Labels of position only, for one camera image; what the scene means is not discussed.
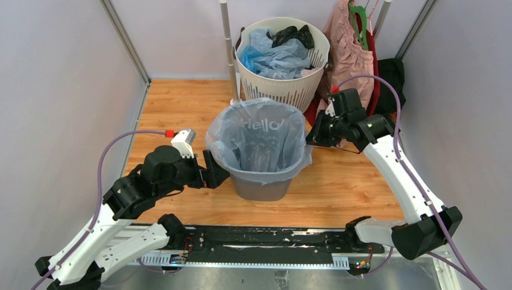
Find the grey mesh trash bin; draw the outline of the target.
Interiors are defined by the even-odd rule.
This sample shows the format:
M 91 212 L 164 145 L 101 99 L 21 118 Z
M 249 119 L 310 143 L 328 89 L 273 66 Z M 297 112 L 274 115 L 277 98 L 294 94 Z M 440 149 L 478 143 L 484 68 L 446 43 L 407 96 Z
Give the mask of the grey mesh trash bin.
M 250 201 L 278 201 L 282 199 L 292 183 L 292 179 L 267 184 L 248 181 L 230 174 L 232 184 L 239 197 Z

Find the white slotted laundry basket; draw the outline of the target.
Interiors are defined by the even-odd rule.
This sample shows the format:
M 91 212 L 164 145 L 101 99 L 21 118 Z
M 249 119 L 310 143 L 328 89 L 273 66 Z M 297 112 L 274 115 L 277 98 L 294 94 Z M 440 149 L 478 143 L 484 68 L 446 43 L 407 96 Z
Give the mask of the white slotted laundry basket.
M 315 47 L 308 50 L 307 53 L 313 66 L 312 73 L 309 75 L 292 80 L 269 79 L 251 72 L 241 63 L 242 52 L 250 44 L 250 33 L 253 30 L 268 28 L 277 32 L 289 26 L 302 28 L 305 25 L 309 27 L 315 44 Z M 234 53 L 245 97 L 247 99 L 268 97 L 278 102 L 294 105 L 304 112 L 313 100 L 328 62 L 330 43 L 326 36 L 308 22 L 294 18 L 278 17 L 258 21 L 246 27 L 240 33 L 239 39 L 240 45 L 234 50 Z

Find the light blue plastic bag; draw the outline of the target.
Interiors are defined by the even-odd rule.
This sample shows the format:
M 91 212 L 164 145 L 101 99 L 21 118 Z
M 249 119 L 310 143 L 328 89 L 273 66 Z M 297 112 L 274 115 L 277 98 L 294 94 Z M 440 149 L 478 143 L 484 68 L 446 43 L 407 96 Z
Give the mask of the light blue plastic bag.
M 269 184 L 292 179 L 312 163 L 306 135 L 299 109 L 256 98 L 224 109 L 209 126 L 205 144 L 232 176 Z

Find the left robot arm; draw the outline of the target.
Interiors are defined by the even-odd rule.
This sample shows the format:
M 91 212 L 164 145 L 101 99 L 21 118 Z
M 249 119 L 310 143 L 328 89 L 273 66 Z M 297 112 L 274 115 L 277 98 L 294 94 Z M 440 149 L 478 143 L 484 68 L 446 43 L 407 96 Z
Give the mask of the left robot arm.
M 194 240 L 174 214 L 163 215 L 118 245 L 108 243 L 159 199 L 180 194 L 186 187 L 215 189 L 229 178 L 209 150 L 203 155 L 206 167 L 199 166 L 194 156 L 182 157 L 175 147 L 159 146 L 127 176 L 116 180 L 103 196 L 93 227 L 85 228 L 86 238 L 78 239 L 80 245 L 35 263 L 40 276 L 52 279 L 48 289 L 99 289 L 114 272 L 153 250 L 167 247 L 190 253 Z

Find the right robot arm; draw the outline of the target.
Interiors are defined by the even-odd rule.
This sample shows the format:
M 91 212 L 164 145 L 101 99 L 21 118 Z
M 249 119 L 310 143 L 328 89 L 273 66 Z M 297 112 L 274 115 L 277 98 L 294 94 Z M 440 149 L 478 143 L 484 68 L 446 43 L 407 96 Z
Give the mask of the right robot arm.
M 347 223 L 346 247 L 357 253 L 377 243 L 414 260 L 445 245 L 462 221 L 460 210 L 446 207 L 430 192 L 404 155 L 390 123 L 381 115 L 367 116 L 356 89 L 328 97 L 330 104 L 318 112 L 306 142 L 318 147 L 333 147 L 342 140 L 353 143 L 384 177 L 404 215 L 402 221 L 362 216 Z

